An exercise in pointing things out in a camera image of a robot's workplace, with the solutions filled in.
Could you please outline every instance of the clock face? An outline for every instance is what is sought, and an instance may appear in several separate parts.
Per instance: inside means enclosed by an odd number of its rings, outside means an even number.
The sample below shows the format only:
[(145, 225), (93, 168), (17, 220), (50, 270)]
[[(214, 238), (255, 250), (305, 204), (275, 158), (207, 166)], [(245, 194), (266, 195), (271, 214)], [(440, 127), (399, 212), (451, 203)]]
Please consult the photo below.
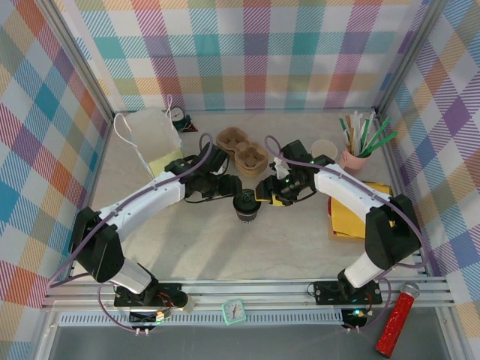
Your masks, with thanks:
[(170, 112), (172, 113), (172, 121), (179, 122), (185, 117), (185, 111), (181, 107), (175, 106), (173, 107)]
[(223, 306), (223, 313), (225, 320), (228, 323), (236, 323), (240, 320), (245, 320), (245, 309), (240, 300), (229, 301)]

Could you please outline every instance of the green alarm clock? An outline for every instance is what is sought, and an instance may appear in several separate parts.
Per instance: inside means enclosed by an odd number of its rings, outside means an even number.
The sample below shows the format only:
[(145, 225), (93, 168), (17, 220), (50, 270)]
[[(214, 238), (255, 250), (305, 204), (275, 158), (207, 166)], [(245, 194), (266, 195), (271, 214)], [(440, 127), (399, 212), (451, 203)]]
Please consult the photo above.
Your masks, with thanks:
[(242, 300), (227, 301), (222, 305), (223, 319), (227, 325), (242, 323), (247, 319)]

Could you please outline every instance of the paper cup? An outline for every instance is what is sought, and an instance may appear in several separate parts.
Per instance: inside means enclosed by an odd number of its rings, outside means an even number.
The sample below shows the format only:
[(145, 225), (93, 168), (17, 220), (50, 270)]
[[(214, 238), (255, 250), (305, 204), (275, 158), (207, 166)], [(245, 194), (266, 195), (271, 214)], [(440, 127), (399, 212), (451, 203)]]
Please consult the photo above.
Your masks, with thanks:
[(338, 155), (337, 146), (330, 140), (321, 139), (317, 140), (313, 143), (312, 147), (310, 148), (310, 153), (312, 154), (313, 158), (316, 158), (320, 155), (327, 155), (333, 161)]
[(340, 161), (338, 161), (338, 165), (350, 175), (356, 175), (362, 171), (369, 157), (370, 155), (367, 157), (356, 157), (350, 154), (347, 149), (345, 149), (342, 152)]

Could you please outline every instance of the black cup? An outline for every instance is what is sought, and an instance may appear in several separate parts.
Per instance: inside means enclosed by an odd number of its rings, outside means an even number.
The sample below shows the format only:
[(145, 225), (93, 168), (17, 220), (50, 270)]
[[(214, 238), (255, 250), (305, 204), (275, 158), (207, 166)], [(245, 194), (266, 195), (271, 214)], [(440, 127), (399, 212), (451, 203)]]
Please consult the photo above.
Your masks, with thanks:
[(235, 208), (238, 218), (244, 223), (250, 223), (257, 217), (261, 205), (260, 201), (255, 200), (255, 191), (251, 189), (244, 189), (233, 198), (233, 208)]

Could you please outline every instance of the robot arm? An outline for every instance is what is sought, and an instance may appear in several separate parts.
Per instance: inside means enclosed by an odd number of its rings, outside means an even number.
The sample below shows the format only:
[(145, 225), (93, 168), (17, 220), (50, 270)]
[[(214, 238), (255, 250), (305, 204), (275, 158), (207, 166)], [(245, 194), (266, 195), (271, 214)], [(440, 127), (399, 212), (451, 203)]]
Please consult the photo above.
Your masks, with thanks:
[[(237, 176), (214, 174), (228, 157), (227, 153), (216, 146), (213, 146), (208, 159), (200, 168), (180, 179), (156, 186), (198, 164), (206, 154), (207, 148), (208, 144), (198, 156), (173, 161), (157, 178), (126, 199), (97, 212), (87, 207), (77, 214), (70, 241), (70, 252), (77, 248), (102, 219), (112, 212), (115, 214), (93, 235), (76, 257), (80, 265), (97, 282), (110, 281), (125, 288), (128, 295), (133, 296), (133, 300), (141, 305), (151, 304), (155, 300), (158, 294), (157, 279), (141, 265), (126, 259), (121, 243), (144, 221), (167, 206), (188, 198), (196, 191), (206, 198), (217, 195), (234, 196), (242, 192), (242, 183)], [(155, 189), (145, 193), (152, 186)], [(125, 200), (128, 201), (127, 205), (117, 211)]]
[[(317, 164), (325, 169), (289, 165), (287, 177), (277, 179), (271, 175), (258, 184), (257, 200), (290, 206), (299, 201), (302, 190), (310, 188), (340, 201), (365, 222), (365, 252), (338, 274), (338, 287), (345, 299), (420, 248), (420, 241), (408, 224), (362, 188), (395, 205), (418, 227), (412, 203), (406, 196), (392, 197), (368, 187), (325, 155), (313, 159), (299, 140), (284, 146), (281, 152), (289, 160)], [(332, 175), (329, 170), (340, 176)]]

